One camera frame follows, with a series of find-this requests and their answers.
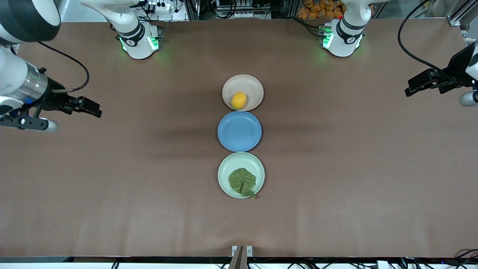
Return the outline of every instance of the black cable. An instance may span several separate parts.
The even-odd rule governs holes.
[[[363,263],[360,263],[360,265],[363,266],[363,267],[367,267],[367,268],[373,268],[373,269],[376,269],[376,268],[377,268],[376,265],[365,265],[365,264],[363,264]]]
[[[418,264],[417,259],[413,259],[413,262],[415,263],[415,268],[416,268],[416,269],[422,269],[422,267],[420,266],[420,264]]]
[[[271,8],[269,8],[269,11],[266,13],[266,16],[264,17],[264,19],[267,19],[267,15],[269,15],[269,13],[271,13]]]
[[[305,267],[304,267],[304,266],[302,266],[302,264],[300,264],[300,263],[297,263],[297,262],[291,263],[291,264],[289,265],[289,267],[287,267],[287,269],[291,269],[291,267],[292,267],[294,264],[296,264],[296,265],[300,266],[302,269],[305,269]]]
[[[337,261],[333,261],[333,262],[331,262],[331,263],[325,265],[324,267],[322,267],[322,269],[326,269],[327,267],[329,267],[330,265],[332,265],[332,264],[334,264],[334,263],[336,263],[336,262],[337,262]]]
[[[314,26],[314,25],[310,25],[310,24],[306,24],[305,22],[303,22],[302,20],[298,19],[298,18],[295,18],[295,17],[287,17],[287,19],[292,19],[300,24],[302,24],[306,30],[313,36],[316,36],[316,37],[327,37],[326,35],[324,34],[316,34],[314,32],[312,32],[312,30],[310,30],[309,28],[312,28],[312,29],[319,29],[319,26]]]
[[[229,12],[227,13],[227,15],[224,16],[224,17],[221,17],[221,16],[219,16],[219,15],[216,14],[216,16],[217,16],[218,18],[228,19],[228,18],[232,17],[232,15],[234,15],[234,13],[236,13],[237,2],[236,2],[236,0],[230,0],[230,1],[234,1],[234,6],[232,5],[232,2],[231,2],[231,8],[229,9]]]
[[[191,2],[191,8],[194,9],[194,10],[196,10],[196,7],[194,6],[193,0],[190,0],[190,2]],[[196,10],[196,13],[197,13],[197,18],[198,18],[199,20],[201,20],[201,13],[200,13],[200,11],[199,11],[199,10]]]
[[[124,262],[124,259],[122,257],[116,258],[111,269],[118,269],[118,267],[120,267],[120,262]]]
[[[400,260],[402,261],[402,263],[397,263],[398,266],[400,266],[401,269],[408,269],[408,264],[405,263],[405,260],[403,258],[400,258]]]
[[[398,45],[400,46],[400,48],[402,48],[402,50],[408,54],[408,56],[410,56],[411,58],[413,58],[414,60],[424,64],[424,65],[427,65],[433,69],[435,69],[437,72],[439,72],[440,74],[442,74],[444,77],[446,77],[447,79],[449,79],[451,82],[457,84],[457,85],[460,85],[460,86],[465,86],[465,84],[463,82],[460,82],[460,81],[457,81],[453,78],[451,78],[449,75],[447,75],[445,72],[443,72],[443,70],[441,70],[440,68],[436,67],[435,65],[432,65],[431,63],[425,61],[425,60],[422,60],[420,59],[419,57],[413,55],[410,51],[408,51],[402,44],[402,38],[401,38],[401,34],[402,34],[402,29],[403,29],[403,26],[405,25],[405,23],[407,22],[407,20],[412,16],[413,13],[415,13],[415,11],[417,11],[419,8],[421,8],[423,5],[425,5],[428,1],[430,0],[423,0],[418,6],[416,6],[406,17],[405,19],[403,20],[402,24],[400,25],[400,28],[398,29],[398,34],[397,34],[397,39],[398,39]]]
[[[458,269],[460,266],[463,267],[464,269],[468,269],[466,266],[463,265],[463,263],[459,263],[455,269]]]
[[[420,261],[419,259],[415,258],[416,261],[420,262],[420,263],[423,263],[425,266],[427,266],[429,269],[434,269],[433,267],[431,267],[428,263],[426,262],[422,262]]]
[[[73,88],[73,89],[67,89],[67,90],[60,90],[61,92],[73,92],[73,91],[81,90],[81,89],[83,89],[83,88],[88,84],[89,79],[90,79],[90,75],[89,75],[88,68],[87,68],[84,64],[82,64],[80,61],[76,60],[76,59],[73,58],[72,56],[70,56],[70,55],[68,55],[68,54],[66,54],[66,53],[64,53],[64,52],[62,52],[62,51],[60,51],[60,50],[57,50],[57,49],[55,49],[55,48],[53,48],[53,47],[50,47],[49,45],[47,45],[47,44],[45,44],[45,43],[43,43],[43,42],[38,41],[38,44],[40,44],[40,45],[42,45],[42,46],[44,46],[44,47],[46,47],[46,48],[49,48],[49,49],[53,50],[54,52],[57,52],[57,53],[59,53],[59,54],[65,56],[65,57],[69,58],[70,60],[72,60],[72,61],[74,61],[75,63],[79,64],[79,65],[85,70],[85,73],[86,73],[86,75],[87,75],[87,79],[85,80],[85,82],[84,82],[80,87]]]
[[[140,7],[144,11],[144,14],[146,14],[147,22],[152,22],[151,18],[149,17],[148,13],[146,12],[146,9],[144,9],[143,5],[140,5]]]
[[[476,252],[476,251],[478,251],[478,249],[476,249],[476,248],[470,249],[469,251],[467,251],[467,252],[465,252],[465,253],[463,253],[463,254],[460,254],[460,255],[456,256],[455,258],[462,258],[463,256],[466,256],[466,255],[468,255],[468,254],[470,254],[470,253],[473,253],[473,252]]]

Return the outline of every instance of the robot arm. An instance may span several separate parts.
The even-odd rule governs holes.
[[[140,0],[78,0],[96,10],[114,27],[123,49],[135,59],[144,59],[161,46],[162,28],[149,22],[140,22],[129,6]]]
[[[327,33],[328,37],[323,39],[322,47],[338,57],[352,55],[359,47],[363,30],[372,17],[369,5],[387,1],[390,0],[342,0],[347,10],[343,18],[333,19],[325,24],[331,31]]]
[[[11,45],[52,40],[60,29],[60,15],[53,0],[0,0],[0,125],[54,132],[55,121],[39,118],[41,110],[67,114],[86,112],[101,116],[99,105],[84,97],[54,93],[65,89],[11,51]],[[30,108],[36,108],[29,115]]]

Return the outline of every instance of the wire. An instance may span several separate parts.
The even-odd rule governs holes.
[[[360,265],[363,266],[363,267],[367,267],[367,268],[373,268],[373,269],[376,269],[376,268],[377,268],[376,265],[365,265],[365,264],[363,264],[363,263],[360,263]]]
[[[468,269],[466,266],[463,265],[463,263],[459,263],[459,264],[456,266],[456,269],[458,269],[460,266],[463,267],[464,269]]]
[[[272,9],[269,9],[269,11],[266,13],[266,16],[264,17],[265,20],[267,19],[267,15],[269,15],[269,13],[271,13],[271,10]]]
[[[286,19],[292,19],[300,24],[302,24],[306,29],[307,31],[313,35],[313,36],[316,36],[316,37],[327,37],[326,35],[323,35],[323,34],[316,34],[314,32],[312,32],[309,28],[312,28],[312,29],[319,29],[320,27],[319,26],[315,26],[315,25],[310,25],[310,24],[306,24],[305,22],[303,22],[302,20],[299,20],[295,17],[287,17]]]
[[[420,261],[420,260],[419,260],[419,259],[417,259],[417,258],[414,258],[414,259],[415,259],[416,261],[418,261],[419,263],[423,263],[423,264],[424,264],[425,266],[427,266],[429,269],[434,269],[434,268],[433,268],[433,267],[431,267],[431,266],[430,266],[428,263],[426,263],[426,262],[422,262],[422,261]]]
[[[116,258],[115,262],[113,262],[113,265],[111,266],[111,269],[118,269],[118,267],[120,267],[120,262],[124,262],[124,259],[122,257]]]
[[[292,267],[294,264],[296,264],[296,265],[300,266],[302,269],[305,269],[305,267],[304,267],[304,266],[302,266],[302,264],[300,264],[300,263],[297,263],[297,262],[291,263],[291,264],[289,265],[289,267],[287,267],[287,269],[291,269],[291,267]]]
[[[166,23],[166,27],[163,30],[163,34],[161,35],[161,38],[164,38],[164,36],[166,35],[166,30],[168,30],[168,26],[169,26],[169,22]]]
[[[217,16],[218,18],[221,18],[221,19],[229,19],[230,17],[232,17],[232,15],[234,15],[234,13],[236,13],[236,8],[237,8],[237,2],[236,2],[236,0],[229,0],[229,1],[231,1],[231,8],[230,8],[229,12],[228,12],[227,15],[224,16],[224,17],[221,17],[221,16],[219,16],[219,15],[216,14],[216,16]],[[233,6],[232,6],[232,1],[234,1],[234,11],[232,10],[232,8],[233,8]]]
[[[46,47],[46,48],[49,48],[51,50],[53,50],[54,52],[57,52],[67,58],[69,58],[70,60],[74,61],[75,63],[79,64],[84,70],[85,70],[85,73],[87,75],[87,79],[85,80],[85,82],[80,86],[80,87],[77,87],[77,88],[73,88],[73,89],[63,89],[63,90],[52,90],[53,93],[66,93],[66,92],[73,92],[73,91],[77,91],[77,90],[81,90],[83,89],[89,82],[89,79],[90,79],[90,75],[89,75],[89,71],[88,71],[88,68],[82,64],[80,61],[76,60],[75,58],[73,58],[72,56],[60,51],[60,50],[57,50],[53,47],[50,47],[49,45],[43,43],[43,42],[40,42],[38,41],[38,44]]]
[[[401,37],[401,34],[402,34],[402,29],[403,29],[403,26],[405,25],[405,23],[407,22],[407,20],[412,16],[413,13],[415,13],[415,11],[417,11],[419,8],[421,8],[423,5],[425,5],[428,1],[430,0],[423,0],[418,6],[416,6],[406,17],[405,19],[403,20],[402,24],[400,25],[400,28],[398,29],[398,34],[397,34],[397,39],[398,39],[398,45],[400,46],[400,48],[402,48],[402,50],[408,54],[408,56],[410,56],[411,58],[413,58],[414,60],[424,64],[424,65],[427,65],[433,69],[435,69],[437,72],[439,72],[440,74],[442,74],[444,77],[446,77],[447,79],[449,79],[451,82],[457,84],[457,85],[460,85],[460,86],[465,86],[465,84],[461,81],[457,81],[453,78],[451,78],[451,76],[447,75],[443,70],[441,70],[440,68],[438,68],[437,66],[435,65],[432,65],[431,63],[425,61],[425,60],[422,60],[420,59],[419,57],[413,55],[410,51],[408,51],[408,49],[406,49],[403,44],[402,44],[402,37]]]
[[[473,252],[476,252],[476,251],[478,251],[478,249],[476,249],[476,248],[470,249],[469,251],[467,251],[467,252],[465,252],[465,253],[463,253],[463,254],[460,254],[460,255],[456,256],[455,258],[462,258],[463,256],[466,256],[466,255],[468,255],[468,254],[470,254],[470,253],[473,253]]]
[[[148,19],[147,22],[152,22],[151,18],[149,17],[148,13],[146,12],[146,10],[144,9],[143,5],[140,5],[141,9],[144,11],[144,14],[146,14],[146,18]]]
[[[183,6],[183,2],[181,2],[181,4],[180,4],[179,6],[177,5],[177,4],[178,4],[178,0],[176,0],[176,4],[173,4],[172,1],[170,1],[169,3],[170,3],[175,9],[178,9],[178,10],[180,10],[181,7]]]

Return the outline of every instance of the lettuce leaf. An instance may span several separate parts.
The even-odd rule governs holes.
[[[256,176],[245,168],[236,169],[229,175],[229,185],[242,196],[256,198],[252,192],[252,188],[256,185]]]

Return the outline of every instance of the yellow lemon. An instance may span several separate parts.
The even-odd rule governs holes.
[[[232,97],[231,105],[233,109],[241,109],[247,101],[247,95],[242,92],[238,91],[234,96]]]

